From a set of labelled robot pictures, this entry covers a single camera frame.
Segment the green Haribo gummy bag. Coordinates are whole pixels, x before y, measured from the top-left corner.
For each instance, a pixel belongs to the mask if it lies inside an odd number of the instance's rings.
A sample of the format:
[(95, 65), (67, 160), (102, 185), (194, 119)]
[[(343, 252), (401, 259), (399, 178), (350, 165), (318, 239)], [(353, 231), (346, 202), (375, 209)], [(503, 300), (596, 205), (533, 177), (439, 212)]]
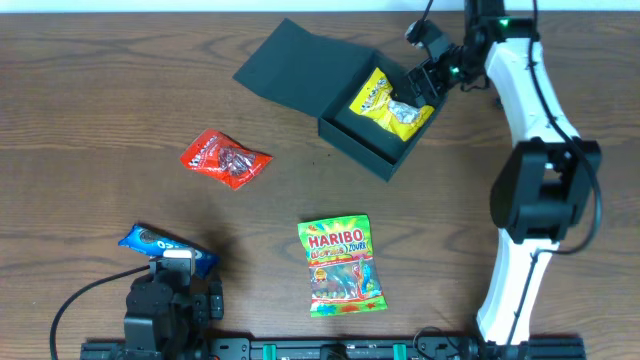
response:
[(388, 308), (376, 269), (368, 216), (302, 222), (297, 230), (309, 268), (313, 318)]

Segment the blue Oreo cookie pack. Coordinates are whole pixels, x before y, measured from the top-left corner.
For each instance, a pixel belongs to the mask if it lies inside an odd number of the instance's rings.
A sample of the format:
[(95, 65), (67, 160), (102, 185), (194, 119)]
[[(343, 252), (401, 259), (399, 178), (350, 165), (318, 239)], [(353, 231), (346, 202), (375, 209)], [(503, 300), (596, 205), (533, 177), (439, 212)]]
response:
[(129, 248), (149, 257), (160, 257), (167, 250), (191, 249), (194, 254), (194, 273), (204, 279), (219, 263), (219, 256), (200, 245), (166, 236), (140, 224), (133, 225), (129, 233), (118, 242), (120, 247)]

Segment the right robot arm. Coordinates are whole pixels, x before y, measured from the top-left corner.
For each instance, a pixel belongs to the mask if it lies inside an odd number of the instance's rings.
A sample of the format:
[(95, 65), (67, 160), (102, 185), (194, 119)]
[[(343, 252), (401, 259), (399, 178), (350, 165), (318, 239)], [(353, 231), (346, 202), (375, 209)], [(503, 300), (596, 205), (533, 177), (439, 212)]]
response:
[(511, 17), (501, 1), (464, 5), (465, 37), (453, 44), (426, 17), (407, 41), (427, 51), (409, 81), (420, 99), (455, 86), (494, 86), (506, 116), (512, 152), (490, 192), (498, 229), (496, 263), (476, 315), (483, 341), (505, 351), (523, 346), (545, 271), (555, 256), (583, 251), (596, 237), (603, 202), (597, 170), (602, 154), (584, 140), (559, 104), (544, 64), (538, 17)]

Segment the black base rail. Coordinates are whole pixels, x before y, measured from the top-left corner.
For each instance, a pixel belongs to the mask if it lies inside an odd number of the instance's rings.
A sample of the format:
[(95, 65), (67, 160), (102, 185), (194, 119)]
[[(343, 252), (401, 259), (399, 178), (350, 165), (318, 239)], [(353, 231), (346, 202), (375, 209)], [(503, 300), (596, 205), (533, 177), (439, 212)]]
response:
[(483, 343), (472, 337), (421, 336), (414, 340), (264, 340), (219, 338), (180, 359), (209, 360), (586, 360), (578, 337), (532, 338), (517, 346)]

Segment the red candy bag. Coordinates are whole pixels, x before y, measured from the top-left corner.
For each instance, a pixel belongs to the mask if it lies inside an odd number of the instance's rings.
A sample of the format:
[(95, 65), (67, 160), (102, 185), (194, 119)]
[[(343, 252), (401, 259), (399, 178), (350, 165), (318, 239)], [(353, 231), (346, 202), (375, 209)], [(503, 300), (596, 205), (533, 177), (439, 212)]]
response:
[(232, 190), (252, 181), (272, 159), (214, 129), (204, 130), (180, 156), (188, 170), (212, 177)]

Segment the yellow sweets bag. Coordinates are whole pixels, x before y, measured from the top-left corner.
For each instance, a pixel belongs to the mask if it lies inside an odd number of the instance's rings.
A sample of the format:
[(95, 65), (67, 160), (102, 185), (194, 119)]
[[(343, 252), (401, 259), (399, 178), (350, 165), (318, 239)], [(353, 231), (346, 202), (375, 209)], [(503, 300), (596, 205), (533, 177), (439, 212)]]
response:
[(394, 100), (393, 90), (386, 74), (376, 67), (350, 103), (349, 109), (407, 142), (426, 124), (435, 108), (430, 105), (414, 107)]

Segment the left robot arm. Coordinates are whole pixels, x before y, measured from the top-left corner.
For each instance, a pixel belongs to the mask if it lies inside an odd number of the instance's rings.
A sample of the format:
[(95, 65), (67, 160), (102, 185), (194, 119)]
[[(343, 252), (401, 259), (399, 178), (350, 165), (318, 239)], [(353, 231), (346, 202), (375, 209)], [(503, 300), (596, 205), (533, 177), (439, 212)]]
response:
[(210, 357), (205, 330), (224, 316), (223, 285), (211, 270), (206, 286), (192, 289), (195, 270), (191, 248), (166, 250), (149, 261), (149, 273), (132, 283), (126, 297), (125, 341), (115, 359)]

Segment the black gift box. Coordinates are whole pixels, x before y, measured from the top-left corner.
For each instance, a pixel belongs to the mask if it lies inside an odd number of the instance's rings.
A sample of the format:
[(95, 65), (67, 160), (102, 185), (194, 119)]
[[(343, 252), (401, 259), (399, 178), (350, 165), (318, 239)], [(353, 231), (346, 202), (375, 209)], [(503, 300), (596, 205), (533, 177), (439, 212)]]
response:
[(349, 109), (375, 69), (393, 86), (393, 98), (439, 112), (446, 98), (417, 94), (409, 71), (376, 49), (313, 34), (284, 19), (233, 75), (256, 95), (318, 119), (318, 135), (388, 181), (435, 117), (408, 140), (383, 130)]

